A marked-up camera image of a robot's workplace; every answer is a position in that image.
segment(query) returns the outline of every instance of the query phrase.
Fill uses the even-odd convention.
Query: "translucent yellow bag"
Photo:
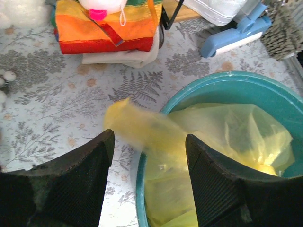
[[[268,174],[294,162],[289,132],[255,105],[198,104],[167,117],[127,99],[108,108],[104,127],[147,154],[144,195],[152,227],[198,227],[185,151],[189,133]]]

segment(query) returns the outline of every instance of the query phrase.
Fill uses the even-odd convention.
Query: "plastic bag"
[[[255,105],[197,104],[167,117],[127,99],[108,108],[104,127],[147,154],[144,195],[151,227],[198,227],[185,151],[189,133],[268,174],[294,162],[289,132]]]
[[[294,162],[288,130],[249,104],[197,104],[169,114],[188,134],[248,167],[281,175]]]

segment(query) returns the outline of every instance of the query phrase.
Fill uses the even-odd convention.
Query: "floral tablecloth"
[[[51,26],[0,31],[0,73],[13,70],[18,75],[0,113],[2,169],[30,169],[88,142],[102,132],[104,113],[113,101],[131,97],[139,106],[159,111],[181,88],[214,72],[256,72],[303,93],[291,70],[270,59],[260,41],[202,59],[199,47],[216,31],[202,19],[175,24],[165,32],[157,60],[142,69],[82,65],[80,55],[61,54]],[[134,154],[116,141],[101,227],[138,225]]]

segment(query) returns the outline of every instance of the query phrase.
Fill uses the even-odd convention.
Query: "white loop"
[[[125,16],[125,13],[124,13],[124,9],[122,8],[121,6],[121,14],[120,14],[120,24],[121,26],[124,26],[126,24],[126,16]]]

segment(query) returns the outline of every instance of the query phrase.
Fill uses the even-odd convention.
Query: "black wire frame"
[[[174,23],[174,21],[175,21],[175,19],[176,19],[176,16],[177,16],[177,14],[178,14],[179,11],[180,11],[180,8],[181,8],[183,2],[184,2],[184,0],[180,0],[180,1],[179,1],[178,5],[177,5],[177,7],[176,7],[176,9],[175,9],[175,12],[174,12],[174,14],[172,15],[171,19],[169,19],[169,17],[167,16],[167,13],[166,13],[166,11],[165,11],[164,6],[162,6],[161,22],[162,22],[162,24],[163,24],[165,30],[169,30],[170,27],[172,26],[172,24]]]

